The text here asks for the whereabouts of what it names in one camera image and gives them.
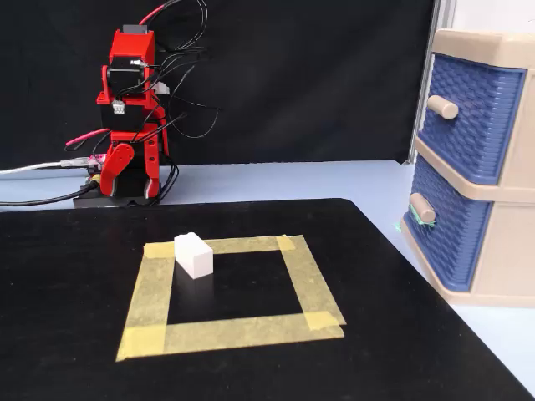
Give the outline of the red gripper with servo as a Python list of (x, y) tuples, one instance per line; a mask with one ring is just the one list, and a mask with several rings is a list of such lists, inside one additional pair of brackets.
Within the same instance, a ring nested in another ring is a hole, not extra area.
[(126, 167), (145, 167), (148, 181), (145, 198), (160, 191), (160, 166), (168, 158), (167, 131), (160, 124), (146, 124), (142, 130), (110, 133), (110, 147), (101, 171), (101, 193), (112, 196), (115, 179)]

